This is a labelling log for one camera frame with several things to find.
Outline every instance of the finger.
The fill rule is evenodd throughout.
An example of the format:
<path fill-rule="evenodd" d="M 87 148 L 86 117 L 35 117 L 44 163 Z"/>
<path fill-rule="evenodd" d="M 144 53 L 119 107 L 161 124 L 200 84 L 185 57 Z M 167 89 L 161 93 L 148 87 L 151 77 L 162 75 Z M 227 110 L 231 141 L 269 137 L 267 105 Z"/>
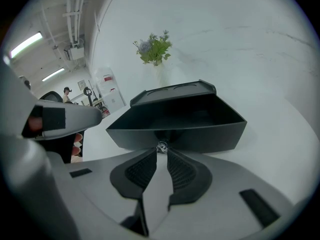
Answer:
<path fill-rule="evenodd" d="M 29 124 L 29 128 L 32 132 L 37 132 L 42 129 L 42 118 L 29 116 L 28 124 Z"/>
<path fill-rule="evenodd" d="M 82 140 L 82 135 L 80 133 L 76 133 L 75 134 L 75 139 L 74 139 L 74 142 L 79 142 Z"/>
<path fill-rule="evenodd" d="M 80 147 L 73 146 L 71 155 L 72 156 L 76 156 L 76 155 L 78 155 L 80 153 L 80 151 L 81 151 Z"/>

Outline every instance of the box lid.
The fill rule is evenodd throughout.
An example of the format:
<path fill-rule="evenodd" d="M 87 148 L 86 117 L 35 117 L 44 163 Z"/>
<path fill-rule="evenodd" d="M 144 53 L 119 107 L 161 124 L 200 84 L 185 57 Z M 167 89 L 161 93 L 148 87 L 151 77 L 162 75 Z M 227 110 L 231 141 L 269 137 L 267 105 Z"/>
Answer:
<path fill-rule="evenodd" d="M 199 81 L 181 83 L 152 90 L 144 90 L 130 101 L 130 107 L 207 94 L 216 95 L 216 87 L 211 83 L 199 79 Z"/>

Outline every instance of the wall picture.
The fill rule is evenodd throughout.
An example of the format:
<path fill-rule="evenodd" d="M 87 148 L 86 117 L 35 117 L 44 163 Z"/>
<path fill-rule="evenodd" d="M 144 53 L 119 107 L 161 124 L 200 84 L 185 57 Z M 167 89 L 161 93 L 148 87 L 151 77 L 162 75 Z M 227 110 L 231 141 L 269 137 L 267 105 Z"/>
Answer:
<path fill-rule="evenodd" d="M 80 91 L 82 91 L 84 88 L 87 87 L 85 80 L 81 80 L 80 82 L 78 82 L 78 86 Z"/>

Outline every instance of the air conditioning unit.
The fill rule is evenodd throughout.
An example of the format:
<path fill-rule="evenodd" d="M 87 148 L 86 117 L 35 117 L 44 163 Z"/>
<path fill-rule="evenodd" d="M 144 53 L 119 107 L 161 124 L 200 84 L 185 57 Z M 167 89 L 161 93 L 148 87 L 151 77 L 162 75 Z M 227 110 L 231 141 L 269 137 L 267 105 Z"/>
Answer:
<path fill-rule="evenodd" d="M 68 45 L 64 48 L 64 53 L 66 58 L 69 61 L 81 59 L 85 56 L 84 44 L 81 43 L 76 47 L 72 47 L 71 45 Z"/>

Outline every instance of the person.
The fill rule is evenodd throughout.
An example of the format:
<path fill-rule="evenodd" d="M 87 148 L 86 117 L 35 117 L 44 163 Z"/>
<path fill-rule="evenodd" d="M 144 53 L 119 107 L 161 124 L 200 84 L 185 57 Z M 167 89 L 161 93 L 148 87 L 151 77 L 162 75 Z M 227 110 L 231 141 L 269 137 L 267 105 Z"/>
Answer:
<path fill-rule="evenodd" d="M 64 95 L 63 95 L 63 97 L 62 97 L 63 103 L 71 102 L 70 99 L 69 99 L 69 97 L 68 97 L 68 94 L 69 94 L 70 92 L 72 92 L 72 90 L 70 90 L 69 87 L 64 87 L 64 89 L 63 89 Z"/>

